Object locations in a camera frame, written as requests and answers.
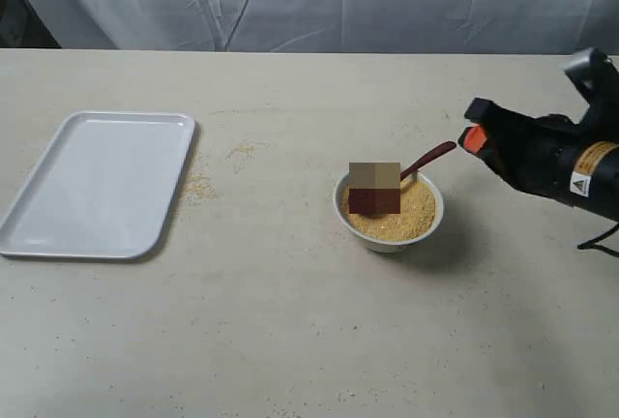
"white cloth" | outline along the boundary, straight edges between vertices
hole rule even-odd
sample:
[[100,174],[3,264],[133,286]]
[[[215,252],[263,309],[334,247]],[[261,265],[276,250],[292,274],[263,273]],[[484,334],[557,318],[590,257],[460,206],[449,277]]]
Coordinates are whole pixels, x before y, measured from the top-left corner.
[[619,52],[619,0],[30,0],[62,47]]

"white table surface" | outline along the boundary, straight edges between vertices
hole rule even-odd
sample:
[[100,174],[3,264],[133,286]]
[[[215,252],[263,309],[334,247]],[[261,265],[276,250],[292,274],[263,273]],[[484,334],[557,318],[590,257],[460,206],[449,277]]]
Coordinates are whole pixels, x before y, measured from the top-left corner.
[[425,169],[446,216],[407,254],[331,202],[348,162],[457,138],[475,96],[577,119],[568,60],[0,51],[2,211],[75,111],[200,125],[153,258],[0,260],[0,416],[616,416],[619,260],[575,250],[610,222],[459,149]]

